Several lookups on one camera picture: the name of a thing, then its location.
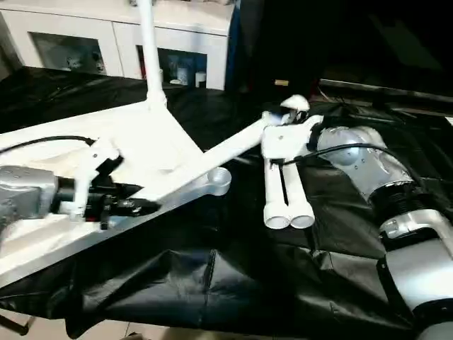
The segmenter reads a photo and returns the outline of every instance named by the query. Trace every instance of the table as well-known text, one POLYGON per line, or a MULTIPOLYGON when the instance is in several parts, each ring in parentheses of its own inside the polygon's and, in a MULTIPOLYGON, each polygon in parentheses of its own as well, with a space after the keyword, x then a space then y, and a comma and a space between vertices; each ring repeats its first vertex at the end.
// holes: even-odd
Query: table
MULTIPOLYGON (((168 107, 202 149, 254 121, 244 95, 166 87, 168 107)), ((24 69, 0 83, 2 132, 143 100, 143 81, 24 69)), ((382 134, 450 206, 452 127, 443 118, 318 104, 382 134)), ((259 149, 226 164, 224 197, 204 197, 0 290, 0 307, 65 318, 79 336, 103 319, 308 339, 411 339, 375 268, 384 255, 372 211, 348 178, 320 159, 299 168, 316 224, 263 226, 259 149)))

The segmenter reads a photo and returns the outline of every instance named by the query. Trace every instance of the white pvc pipe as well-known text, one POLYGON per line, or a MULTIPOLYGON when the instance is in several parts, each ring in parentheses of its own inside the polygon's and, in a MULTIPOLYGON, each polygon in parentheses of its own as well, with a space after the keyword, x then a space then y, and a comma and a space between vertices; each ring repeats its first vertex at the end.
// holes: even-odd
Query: white pvc pipe
POLYGON ((263 219, 266 227, 283 229, 289 225, 289 209, 283 196, 282 179, 277 164, 271 164, 264 159, 264 179, 266 188, 266 205, 263 210, 263 219))
POLYGON ((296 164, 284 166, 282 172, 285 180, 291 226, 297 229, 312 226, 314 223, 313 208, 306 199, 296 164))
POLYGON ((166 103, 162 90, 159 55, 154 32, 154 17, 152 0, 138 0, 140 25, 142 27, 144 66, 147 71, 148 94, 151 101, 166 103))
POLYGON ((269 125, 278 123, 280 123, 279 118, 264 113, 260 120, 209 149, 199 158, 193 158, 187 164, 179 166, 166 175, 161 183, 138 191, 134 197, 159 202, 165 196, 177 191, 210 170, 255 147, 261 142, 264 129, 269 125))

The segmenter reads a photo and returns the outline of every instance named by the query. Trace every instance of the white robotic arm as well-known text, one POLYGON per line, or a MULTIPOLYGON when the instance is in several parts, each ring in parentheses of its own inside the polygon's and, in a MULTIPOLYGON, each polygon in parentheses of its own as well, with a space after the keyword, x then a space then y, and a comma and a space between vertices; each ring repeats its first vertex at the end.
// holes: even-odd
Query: white robotic arm
POLYGON ((449 220, 427 199, 409 169, 387 150, 377 131, 369 127, 328 126, 320 115, 293 123, 308 105, 299 97, 285 104, 291 110, 289 114, 264 113, 254 124, 172 171, 160 186, 93 185, 94 179, 101 174, 107 178, 120 163, 120 155, 111 147, 99 149, 101 142, 95 143, 97 152, 96 148, 89 152, 94 159, 80 172, 76 184, 67 178, 56 178, 49 171, 1 167, 2 225, 18 218, 42 217, 46 209, 80 215, 84 205, 92 209, 91 214, 98 214, 98 219, 106 210, 111 215, 146 215, 158 210, 166 197, 261 143, 265 159, 265 225, 273 229, 288 225, 305 228, 314 223, 314 214, 294 160, 319 155, 350 177, 382 221, 381 236, 389 252, 378 268, 389 274, 393 293, 428 326, 423 336, 437 334, 440 329, 453 334, 453 238, 449 220), (94 155, 102 158, 96 160, 94 155))

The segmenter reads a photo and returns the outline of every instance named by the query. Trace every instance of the white cabinet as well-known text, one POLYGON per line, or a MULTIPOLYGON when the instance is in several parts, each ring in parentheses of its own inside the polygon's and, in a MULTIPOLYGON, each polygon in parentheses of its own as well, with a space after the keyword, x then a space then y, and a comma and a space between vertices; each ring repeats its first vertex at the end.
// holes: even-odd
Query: white cabinet
MULTIPOLYGON (((141 79, 143 67, 140 64, 141 49, 139 47, 142 45, 140 26, 129 23, 114 23, 113 27, 124 76, 141 79)), ((209 89, 224 88, 228 53, 227 37, 160 27, 156 27, 155 31, 157 47, 160 49, 159 52, 163 52, 159 53, 161 68, 164 70, 167 68, 168 60, 166 57, 171 55, 172 51, 202 55, 205 56, 206 60, 204 66, 207 75, 206 87, 209 89)))
MULTIPOLYGON (((165 81, 175 79, 177 64, 191 79, 205 72, 207 88, 224 88, 233 11, 234 5, 213 2, 156 1, 165 81)), ((127 0, 0 0, 0 13, 25 66, 143 77, 139 9, 127 0)))
POLYGON ((123 75, 110 21, 22 11, 1 14, 24 65, 123 75))

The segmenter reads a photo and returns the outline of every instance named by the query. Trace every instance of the white metal frame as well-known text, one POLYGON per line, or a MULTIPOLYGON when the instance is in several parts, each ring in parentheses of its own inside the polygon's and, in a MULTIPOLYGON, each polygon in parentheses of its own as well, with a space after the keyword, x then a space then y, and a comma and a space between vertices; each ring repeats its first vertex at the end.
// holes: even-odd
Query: white metal frame
POLYGON ((101 21, 53 14, 2 10, 12 43, 24 65, 44 67, 29 32, 67 35, 96 39, 108 76, 123 75, 115 34, 110 21, 101 21))
MULTIPOLYGON (((151 0, 139 0, 139 5, 145 66, 149 75, 146 101, 8 132, 0 135, 0 148, 51 135, 83 135, 110 140, 125 158, 125 162, 113 172, 113 179, 143 186, 134 197, 158 202, 161 208, 142 217, 115 217, 112 227, 102 231, 98 223, 72 221, 65 215, 18 221, 4 235, 0 246, 0 287, 204 194, 225 194, 231 175, 218 166, 262 142, 270 125, 285 122, 282 118, 264 113, 254 124, 203 153, 166 108, 166 97, 159 78, 151 0)), ((280 143, 285 145, 286 141, 278 138, 277 144, 280 143)), ((73 177, 85 153, 86 147, 82 147, 80 142, 51 142, 45 147, 37 144, 2 154, 0 165, 43 168, 57 176, 73 177)), ((280 179, 279 182, 274 187, 281 191, 278 188, 282 185, 280 179)), ((292 192, 300 193, 300 178, 296 182, 300 186, 292 192)))

